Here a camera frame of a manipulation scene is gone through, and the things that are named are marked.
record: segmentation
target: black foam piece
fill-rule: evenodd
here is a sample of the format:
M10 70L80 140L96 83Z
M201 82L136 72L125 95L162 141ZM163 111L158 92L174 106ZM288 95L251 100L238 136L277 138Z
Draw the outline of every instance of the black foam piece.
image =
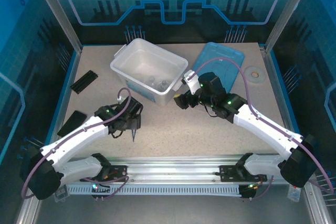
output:
M57 135L60 137L64 137L68 135L71 131L77 129L79 126L81 126L87 116L77 110L73 112L73 114L69 117L69 119L65 122L65 124L62 126L62 128L57 132Z
M79 94L82 92L88 85L91 84L94 80L98 78L98 75L93 72L92 70L89 70L86 74L84 74L78 81L76 81L73 85L70 86L74 92Z

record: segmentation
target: enclosure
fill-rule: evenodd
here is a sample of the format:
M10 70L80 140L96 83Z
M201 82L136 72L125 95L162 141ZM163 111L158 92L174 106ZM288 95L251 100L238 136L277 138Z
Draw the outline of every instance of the enclosure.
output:
M208 42L244 53L242 68L256 66L265 72L266 82L250 87L254 106L289 130L317 137L322 166L336 173L336 0L0 0L0 4L3 223L106 219L334 223L334 195L310 183L302 189L299 203L287 199L288 185L281 179L255 202L190 193L128 194L98 203L76 195L55 203L53 197L22 200L19 170L26 148L58 140L57 132L74 110L92 115L100 106L116 102L123 85L110 63L123 45L140 38L185 58L187 70ZM98 78L75 94L70 86L88 70ZM233 81L231 92L245 97L242 78ZM134 97L144 104L134 142L130 132L117 140L107 136L76 158L100 152L116 164L129 165L134 176L141 177L134 177L135 185L146 185L148 180L158 186L190 188L191 174L204 176L205 185L220 185L211 173L214 167L233 164L247 152L275 153L237 127L210 121L204 111L182 112L174 101L159 107L138 94ZM319 171L316 176L321 179ZM320 185L326 183L320 179Z

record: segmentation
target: bin handle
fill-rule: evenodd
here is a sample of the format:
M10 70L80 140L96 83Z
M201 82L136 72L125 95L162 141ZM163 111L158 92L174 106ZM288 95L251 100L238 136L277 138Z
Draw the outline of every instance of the bin handle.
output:
M116 58L118 56L119 53L121 53L121 51L126 47L127 45L123 45L115 54L114 54L114 58Z

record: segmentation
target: cable clip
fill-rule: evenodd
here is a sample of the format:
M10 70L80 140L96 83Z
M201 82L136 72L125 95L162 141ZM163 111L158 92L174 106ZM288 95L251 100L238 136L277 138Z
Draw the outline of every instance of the cable clip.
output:
M292 141L292 139L294 138L294 135L291 135L290 138L288 139L289 141Z

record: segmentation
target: cable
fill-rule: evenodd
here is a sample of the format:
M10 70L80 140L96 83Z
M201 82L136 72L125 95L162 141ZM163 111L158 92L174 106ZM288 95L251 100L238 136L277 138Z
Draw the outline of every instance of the cable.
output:
M260 195L258 195L257 197L254 197L254 198L242 198L242 199L249 199L250 201L252 201L252 200L256 200L256 199L261 198L263 195L265 195L268 192L269 188L271 187L271 185L273 183L273 178L274 178L274 176L272 175L268 186L266 187L266 189Z
M125 175L125 176L123 176L123 177L120 177L120 178L116 178L116 179L113 179L113 180L110 180L110 181L102 181L102 182L100 182L100 181L96 181L96 180L92 180L92 179L89 179L89 178L84 178L86 181L88 181L88 182L92 182L92 183L99 183L99 184L108 184L108 183L111 183L111 182L117 182L117 181L120 181L120 180L122 180L122 179L124 179L125 178L125 182L117 189L117 190L115 190L112 194L110 194L110 195L108 195L108 196L106 196L106 197L103 197L101 200L103 200L103 199L109 199L109 198L112 198L114 195L116 195L125 185L126 185L126 183L128 182L128 180L130 179L130 177L129 176L127 176L127 175Z
M242 75L243 77L243 81L244 81L244 85L245 85L245 91L246 91L246 100L247 100L247 105L249 107L249 109L251 110L252 114L258 118L258 114L254 111L252 105L251 105L251 102L250 102L250 96L249 96L249 92L248 92L248 86L247 86L247 80L246 80L246 77L243 73L243 71L241 70L240 66L233 60L229 59L229 58L226 58L226 57L219 57L219 58L214 58L214 59L211 59L211 60L208 60L207 62L205 62L204 64L202 64L189 78L188 80L191 80L205 65L209 64L210 62L212 61L215 61L215 60L226 60L226 61L229 61L231 62L233 65L235 65L240 74ZM283 130L279 129L278 127L276 127L275 125L271 124L270 122L266 121L265 119L263 118L259 118L259 120L261 120L262 122L266 123L268 126L270 126L271 128L273 128L274 130L280 132L282 135L284 135L285 137L287 137L288 139L291 139L294 143L296 143L298 146L300 146L307 154L308 156L314 161L314 163L317 165L318 169L321 171L321 173L323 174L324 178L326 179L327 181L327 184L329 186L329 190L330 191L327 191L326 188L323 188L324 191L327 191L331 194L334 193L334 189L333 189L333 186L331 184L331 181L328 177L328 175L326 174L325 170L323 169L322 165L320 164L320 162L314 157L314 155L303 145L301 144L299 141L297 141L295 138L292 138L291 135L287 134L286 132L284 132Z
M59 149L64 143L66 143L68 140L72 139L74 136L77 136L79 133L81 132L84 132L86 130L89 130L93 127L96 127L96 126L99 126L99 125L103 125L103 124L106 124L106 123L110 123L112 122L113 120L117 119L120 115L122 115L122 113L125 112L125 110L127 109L127 107L130 105L130 102L131 102L131 91L128 89L128 88L121 88L118 92L118 97L120 96L120 93L121 91L123 90L126 90L128 92L128 99L127 99L127 103L125 105L125 107L118 113L116 114L115 116L113 116L112 118L110 119L107 119L106 121L103 121L103 122L99 122L99 123L95 123L95 124L92 124L88 127L84 127L74 133L72 133L71 135L69 135L67 138L65 138L64 140L62 140L59 144L57 144L55 146L55 148L53 150L50 150L50 152L48 152L43 158L41 158L37 164L33 167L33 169L31 169L29 175L27 176L26 178L26 181L22 187L22 190L21 190L21 197L22 199L29 199L29 198L32 198L34 197L34 194L31 194L31 195L26 195L27 194L27 191L28 191L28 183L30 182L31 180L31 177L33 176L33 174L35 173L35 171L39 168L39 166L52 154L55 152L55 150Z
M208 115L209 115L210 117L212 117L212 118L216 118L216 117L218 117L218 115L210 115L210 113L209 113L209 111L208 111L208 108L207 108L206 106L204 106L204 108L205 108L206 113L208 113Z
M259 174L258 176L259 176L259 178L260 178L260 186L262 186L262 184L263 184L263 181L262 181L262 175Z

